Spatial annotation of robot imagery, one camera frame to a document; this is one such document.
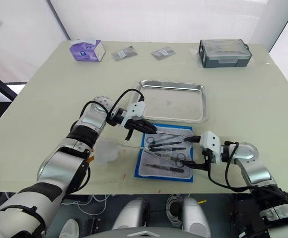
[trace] stainless steel tray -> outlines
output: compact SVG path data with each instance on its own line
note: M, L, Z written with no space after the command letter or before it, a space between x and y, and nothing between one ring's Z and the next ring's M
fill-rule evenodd
M136 89L145 97L145 119L198 124L208 120L207 91L203 85L143 80ZM134 93L129 104L138 99Z

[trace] wire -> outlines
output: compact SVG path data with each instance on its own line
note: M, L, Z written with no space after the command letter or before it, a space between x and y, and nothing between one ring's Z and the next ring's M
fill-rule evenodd
M95 197L95 195L93 196L94 200L96 200L97 202L104 202L104 201L105 201L106 199L108 199L109 197L110 197L110 195L108 195L108 196L105 195L105 197L104 197L103 200L99 200L99 199L97 199L97 198Z
M229 181L228 181L228 170L229 170L229 166L231 164L231 161L232 161L232 157L234 156L236 150L238 149L239 147L239 142L235 142L235 147L229 157L229 160L228 160L228 163L227 163L227 166L225 167L225 172L224 172L224 179L225 179L225 182L227 183L227 186L233 191L231 185L229 184Z
M75 125L77 122L78 122L78 120L76 120L76 121L71 125L71 127L70 127L70 131L72 131L74 125Z
M120 96L120 97L115 101L115 103L113 104L110 112L108 113L108 115L107 115L107 117L106 117L106 120L109 120L109 119L110 119L110 116L111 116L113 110L115 109L116 105L117 105L117 104L119 103L119 101L124 97L124 95L125 95L126 93L130 92L130 91L135 91L135 92L137 92L138 94L140 94L140 98L139 98L139 100L138 100L139 102L140 102L140 101L144 101L144 95L143 95L143 93L141 93L139 90L134 89L134 88L130 88L130 89L128 89L128 90L125 90L125 91L121 94L121 96Z
M102 213L105 211L105 209L106 209L106 203L107 203L107 199L104 200L104 208L103 208L103 210L102 210L101 212L99 212L99 213L96 213L96 214L92 214L92 213L88 213L88 212L86 212L86 211L83 211L79 204L77 204L77 206L78 206L78 209L79 209L81 212L83 212L83 213L85 213L85 214L87 214L87 215L90 215L90 216L97 216L97 215L102 214Z
M230 157L229 157L229 160L228 160L228 163L227 163L227 166L226 166L226 169L225 169L225 174L224 174L224 177L225 177L225 181L227 183L227 186L226 185L223 185L223 184L220 184L216 181L214 181L212 178L211 178L211 163L209 163L209 170L208 170L208 178L211 182L213 182L214 184L218 185L218 186L221 186L221 187L224 187L224 188L229 188L231 189L232 191L234 192L244 192L248 189L252 189L252 190L261 190L261 191L264 191L264 192L268 192L268 193L271 193L275 196L278 196L280 197L281 199L283 199L285 202L288 203L288 197L283 194L283 193L279 193L279 192L275 192L273 190L270 190L270 189L267 189L267 188L264 188L264 187L258 187L258 186L245 186L245 187L232 187L228 181L228 170L229 170L229 166L231 164L231 161L232 161L232 157L234 155L234 153L236 152L238 146L239 146L239 143L238 142L235 142L236 146L234 147Z
M89 104L91 104L91 103L94 103L94 104L99 105L99 106L105 111L106 115L107 115L107 116L109 115L108 110L107 110L107 109L105 108L105 106L103 106L101 103L96 102L96 101L89 101L89 102L87 102L87 103L84 105L84 107L82 108L82 111L81 111L81 113L80 113L80 117L82 117L82 115L83 115L86 107L87 107Z
M173 203L178 202L182 203L183 198L179 194L171 194L166 201L166 216L174 226L178 227L182 224L182 221L179 220L178 216L173 216L170 212L170 207Z
M90 177L91 177L91 169L90 167L88 167L88 177L86 178L86 181L84 182L84 184L77 191L80 191L88 184Z
M74 205L74 204L79 204L80 206L85 206L88 205L91 201L93 200L93 195L91 195L91 198L88 202L86 203L79 203L79 201L74 201L74 202L63 202L61 205Z

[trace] plastic container lid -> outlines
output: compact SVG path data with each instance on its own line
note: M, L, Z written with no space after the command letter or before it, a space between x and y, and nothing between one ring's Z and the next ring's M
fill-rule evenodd
M238 40L202 40L204 52L212 60L219 60L222 57L234 57L248 59L251 57L246 45L241 39Z

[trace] black cable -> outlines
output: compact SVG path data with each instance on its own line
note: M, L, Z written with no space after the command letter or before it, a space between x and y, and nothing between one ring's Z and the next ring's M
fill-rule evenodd
M237 150L237 148L238 148L238 146L239 146L239 143L238 143L238 142L236 142L235 144L236 144L236 146L234 147L234 150L232 151L232 153L231 153L231 155L230 155L230 157L229 157L229 160L228 160L228 163L227 163L227 166L226 166L226 169L225 169L225 174L224 174L225 181L226 181L226 183L227 183L227 187L228 187L229 189L231 189L232 191L234 191L234 192L244 192L244 191L246 191L246 190L248 190L248 189L261 190L261 191L264 191L264 192L271 193L271 194L273 194L273 195L275 195L275 196L278 196L278 197L280 197L281 199L283 199L285 202L288 203L288 197L287 197L285 194L279 193L279 192L275 192L275 191L273 191L273 190L270 190L270 189L267 189L267 188L264 188L264 187L258 187L258 186L232 187L232 186L230 185L230 183L229 183L229 181L228 181L228 170L229 170L229 166L230 166L231 161L232 161L232 157L233 157L234 153L236 152L236 150Z
M220 187L229 188L228 186L223 185L223 184L221 184L221 183L218 183L218 182L216 182L216 181L214 181L214 180L212 179L212 176L211 176L211 163L209 163L209 167L208 167L208 178L209 178L209 180L210 180L211 182L213 182L214 184L216 184L216 185L218 185L218 186L220 186Z
M232 157L234 156L236 150L238 149L239 147L239 142L235 142L235 147L228 159L228 162L227 162L227 166L225 167L225 172L224 172L224 178L225 178L225 182L227 183L227 186L228 188L230 188L232 191L234 191L234 188L231 187L231 185L229 184L229 181L228 181L228 170L229 170L229 167L230 167L230 164L231 164L231 161L232 161Z
M74 123L72 123L71 127L70 127L70 131L72 131L74 125L77 123L78 121L76 120Z
M87 103L84 105L84 107L82 108L82 111L81 111L81 113L80 113L80 117L82 117L82 115L83 115L86 107L87 107L89 104L91 104L91 103L94 103L94 104L99 105L99 106L105 111L106 115L107 115L107 116L109 115L108 110L107 110L107 109L105 108L105 106L103 106L101 103L96 102L96 101L89 101L89 102L87 102Z
M112 114L113 110L115 109L116 105L119 103L119 101L124 97L124 95L130 91L135 91L138 94L140 94L140 98L138 100L138 102L144 101L144 95L143 93L141 93L139 90L134 89L134 88L130 88L128 90L125 90L121 96L115 101L115 103L113 104L113 107L111 108L110 112L108 113L108 116L106 117L106 120L108 121L110 119L110 115Z
M84 184L77 191L83 189L88 184L90 177L91 177L91 169L90 167L88 167L88 177L86 178L86 181L84 182Z

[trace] shoe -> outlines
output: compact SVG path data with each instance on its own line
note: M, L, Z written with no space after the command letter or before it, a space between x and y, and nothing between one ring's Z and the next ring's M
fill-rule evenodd
M74 219L69 219L60 232L59 238L79 238L79 225Z

